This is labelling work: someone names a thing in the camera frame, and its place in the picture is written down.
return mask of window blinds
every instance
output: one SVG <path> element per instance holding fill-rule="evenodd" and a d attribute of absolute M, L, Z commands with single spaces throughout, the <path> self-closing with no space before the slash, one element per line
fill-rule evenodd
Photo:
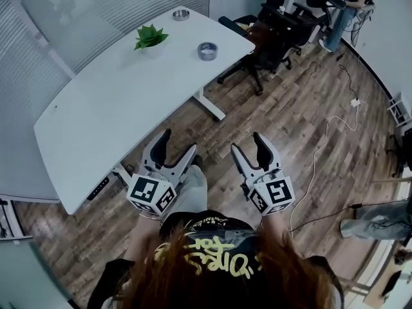
<path fill-rule="evenodd" d="M 21 1 L 75 73 L 119 38 L 175 6 L 209 15 L 209 0 Z"/>
<path fill-rule="evenodd" d="M 0 194 L 57 198 L 33 126 L 68 81 L 0 0 Z"/>

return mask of duct tape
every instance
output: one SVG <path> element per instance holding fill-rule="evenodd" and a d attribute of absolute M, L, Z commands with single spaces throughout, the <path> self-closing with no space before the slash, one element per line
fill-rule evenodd
<path fill-rule="evenodd" d="M 198 46 L 198 54 L 203 61 L 213 61 L 218 56 L 218 45 L 213 42 L 203 42 Z"/>

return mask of person's leg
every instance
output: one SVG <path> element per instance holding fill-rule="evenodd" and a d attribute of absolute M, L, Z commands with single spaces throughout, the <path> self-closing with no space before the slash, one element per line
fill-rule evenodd
<path fill-rule="evenodd" d="M 191 165 L 182 175 L 182 188 L 168 212 L 168 216 L 175 212 L 199 213 L 207 210 L 207 180 L 201 169 Z"/>
<path fill-rule="evenodd" d="M 362 206 L 356 210 L 355 216 L 358 220 L 373 221 L 379 216 L 383 218 L 398 218 L 405 215 L 407 201 L 393 202 L 376 206 Z"/>
<path fill-rule="evenodd" d="M 396 239 L 403 240 L 411 232 L 402 220 L 371 222 L 364 220 L 343 219 L 340 225 L 342 237 L 356 236 L 360 239 Z"/>
<path fill-rule="evenodd" d="M 349 25 L 349 22 L 355 17 L 355 14 L 356 9 L 354 8 L 345 8 L 339 12 L 339 16 L 335 21 L 331 34 L 324 41 L 325 48 L 329 49 L 331 52 L 334 52 L 337 49 L 344 30 Z"/>

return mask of woman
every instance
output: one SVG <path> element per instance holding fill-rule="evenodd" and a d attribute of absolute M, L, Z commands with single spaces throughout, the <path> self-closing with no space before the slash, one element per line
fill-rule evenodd
<path fill-rule="evenodd" d="M 356 16 L 357 10 L 365 7 L 370 1 L 371 0 L 346 0 L 346 8 L 339 12 L 332 33 L 325 41 L 319 39 L 319 44 L 328 52 L 334 52 L 339 45 L 339 41 L 342 38 L 345 28 Z"/>
<path fill-rule="evenodd" d="M 197 165 L 184 176 L 162 226 L 147 213 L 138 219 L 124 258 L 106 265 L 89 309 L 343 308 L 333 272 L 321 257 L 295 253 L 281 215 L 264 216 L 255 231 L 207 211 Z"/>

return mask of wood laminate flooring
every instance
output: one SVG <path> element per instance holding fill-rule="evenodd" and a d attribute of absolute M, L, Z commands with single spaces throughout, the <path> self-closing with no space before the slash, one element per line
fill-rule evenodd
<path fill-rule="evenodd" d="M 237 143 L 249 158 L 254 158 L 252 133 L 265 135 L 278 149 L 284 172 L 291 177 L 300 200 L 312 178 L 313 154 L 324 143 L 328 119 L 337 115 L 355 127 L 356 108 L 350 106 L 354 94 L 349 90 L 348 75 L 335 61 L 337 55 L 328 55 L 309 44 L 300 57 L 292 56 L 293 70 L 282 66 L 276 75 L 261 72 L 265 91 L 260 97 L 254 94 L 254 81 L 243 71 L 223 86 L 211 82 L 205 96 L 226 113 L 223 121 L 215 121 L 190 99 L 123 163 L 137 169 L 144 146 L 159 131 L 170 127 L 173 133 L 168 161 L 197 142 L 205 162 L 209 207 L 257 226 L 260 216 L 239 187 L 242 177 L 234 166 L 230 144 Z M 352 87 L 361 100 L 367 101 L 360 105 L 356 131 L 336 119 L 330 123 L 329 142 L 317 155 L 314 182 L 294 214 L 293 226 L 353 203 L 394 198 L 396 185 L 369 185 L 373 178 L 389 178 L 396 164 L 395 157 L 385 154 L 385 149 L 392 146 L 389 135 L 395 129 L 386 111 L 388 99 L 356 57 L 350 52 L 347 55 L 341 63 L 349 61 Z M 129 231 L 138 219 L 138 211 L 126 201 L 121 182 L 113 176 L 111 180 L 97 198 L 84 203 L 72 216 L 60 204 L 16 204 L 26 233 L 35 238 L 47 262 L 81 307 L 86 306 L 106 262 L 124 253 Z M 287 224 L 290 212 L 288 209 L 283 214 Z M 326 256 L 335 273 L 348 279 L 355 277 L 373 245 L 372 241 L 339 237 L 339 221 L 350 214 L 343 212 L 295 231 L 299 251 L 305 256 Z"/>

